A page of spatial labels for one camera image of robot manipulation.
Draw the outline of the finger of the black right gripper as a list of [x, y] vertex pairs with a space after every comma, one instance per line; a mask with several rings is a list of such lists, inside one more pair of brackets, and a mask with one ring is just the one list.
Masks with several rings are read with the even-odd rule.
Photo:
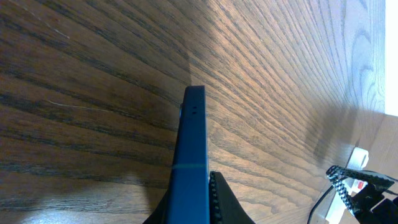
[[358, 216], [360, 213], [364, 213], [366, 210], [359, 199], [355, 199], [354, 197], [350, 196], [343, 180], [350, 178], [356, 180], [362, 180], [368, 183], [368, 185], [374, 186], [374, 193], [371, 193], [371, 198], [375, 196], [382, 195], [389, 187], [397, 182], [396, 179], [389, 177], [384, 174], [379, 174], [373, 171], [366, 171], [366, 170], [353, 170], [344, 168], [341, 166], [331, 166], [326, 171], [326, 176], [328, 177], [329, 181], [331, 182], [332, 186], [342, 199], [343, 203], [346, 205], [348, 211], [354, 215]]

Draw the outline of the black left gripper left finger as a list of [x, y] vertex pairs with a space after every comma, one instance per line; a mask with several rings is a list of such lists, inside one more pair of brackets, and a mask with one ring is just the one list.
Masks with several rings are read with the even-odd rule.
[[169, 191], [167, 190], [156, 209], [142, 224], [164, 224], [164, 217], [169, 201]]

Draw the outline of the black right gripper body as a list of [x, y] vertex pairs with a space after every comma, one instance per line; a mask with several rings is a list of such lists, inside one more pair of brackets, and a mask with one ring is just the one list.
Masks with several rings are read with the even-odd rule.
[[397, 197], [385, 198], [374, 186], [354, 196], [354, 216], [360, 224], [397, 224]]

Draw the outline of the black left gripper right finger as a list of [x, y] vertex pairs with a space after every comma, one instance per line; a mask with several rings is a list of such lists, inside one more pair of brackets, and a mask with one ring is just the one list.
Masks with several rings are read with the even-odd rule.
[[211, 224], [254, 224], [222, 173], [210, 172], [209, 191]]

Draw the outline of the blue Samsung Galaxy smartphone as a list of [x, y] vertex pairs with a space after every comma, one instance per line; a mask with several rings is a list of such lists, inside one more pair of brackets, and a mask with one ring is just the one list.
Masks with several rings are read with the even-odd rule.
[[164, 223], [209, 223], [209, 170], [204, 86], [188, 86], [180, 109], [178, 136]]

